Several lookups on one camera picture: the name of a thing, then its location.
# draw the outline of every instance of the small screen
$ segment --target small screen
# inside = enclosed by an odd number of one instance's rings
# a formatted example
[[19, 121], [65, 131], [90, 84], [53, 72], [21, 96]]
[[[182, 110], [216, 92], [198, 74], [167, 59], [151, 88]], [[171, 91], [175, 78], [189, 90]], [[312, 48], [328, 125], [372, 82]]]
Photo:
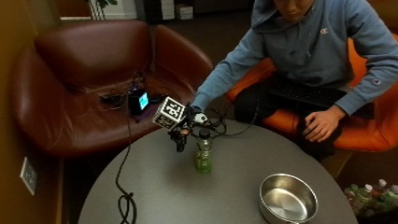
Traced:
[[147, 94], [143, 93], [142, 96], [139, 97], [139, 108], [141, 110], [145, 109], [145, 107], [147, 106], [149, 100], [147, 100]]

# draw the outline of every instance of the chair armrest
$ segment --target chair armrest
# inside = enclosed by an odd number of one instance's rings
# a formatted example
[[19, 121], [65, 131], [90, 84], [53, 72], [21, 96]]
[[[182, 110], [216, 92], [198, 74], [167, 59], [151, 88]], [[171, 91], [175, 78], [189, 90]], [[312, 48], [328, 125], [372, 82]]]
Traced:
[[375, 100], [378, 129], [391, 147], [398, 146], [398, 84]]
[[214, 66], [210, 58], [183, 36], [163, 25], [155, 28], [154, 71], [165, 82], [173, 82], [191, 94]]
[[254, 83], [267, 78], [274, 71], [274, 65], [268, 58], [263, 59], [246, 73], [235, 86], [224, 92], [226, 98], [232, 102], [236, 94]]
[[31, 49], [17, 59], [9, 81], [10, 113], [22, 133], [43, 151], [57, 144], [65, 122], [65, 88]]

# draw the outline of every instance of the gray round table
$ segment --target gray round table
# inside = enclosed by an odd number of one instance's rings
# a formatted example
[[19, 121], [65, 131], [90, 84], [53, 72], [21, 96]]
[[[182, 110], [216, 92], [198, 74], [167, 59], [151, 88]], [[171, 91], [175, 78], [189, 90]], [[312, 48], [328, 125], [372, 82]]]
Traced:
[[[247, 124], [226, 120], [227, 133]], [[175, 151], [165, 129], [130, 146], [119, 183], [134, 193], [137, 224], [264, 224], [259, 184], [267, 175], [296, 176], [312, 188], [318, 212], [311, 224], [356, 223], [344, 195], [320, 164], [280, 135], [251, 126], [240, 135], [220, 136], [212, 144], [212, 172], [194, 168], [195, 139]], [[107, 164], [85, 199], [79, 224], [121, 223], [114, 179], [126, 150]]]

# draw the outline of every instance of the wrist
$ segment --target wrist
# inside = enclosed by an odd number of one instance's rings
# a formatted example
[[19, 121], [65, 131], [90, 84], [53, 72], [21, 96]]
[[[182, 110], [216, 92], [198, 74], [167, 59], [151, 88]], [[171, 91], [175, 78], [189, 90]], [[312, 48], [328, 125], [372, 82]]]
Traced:
[[332, 105], [328, 108], [328, 111], [338, 117], [338, 119], [342, 119], [347, 116], [346, 111], [338, 105]]

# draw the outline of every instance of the stainless steel bowl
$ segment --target stainless steel bowl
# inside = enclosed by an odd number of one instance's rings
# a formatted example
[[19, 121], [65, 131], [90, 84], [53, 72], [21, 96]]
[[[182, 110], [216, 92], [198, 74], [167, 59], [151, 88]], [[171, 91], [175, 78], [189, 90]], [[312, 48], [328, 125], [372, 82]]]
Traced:
[[259, 187], [259, 209], [271, 224], [308, 223], [315, 216], [318, 202], [310, 186], [284, 174], [267, 176]]

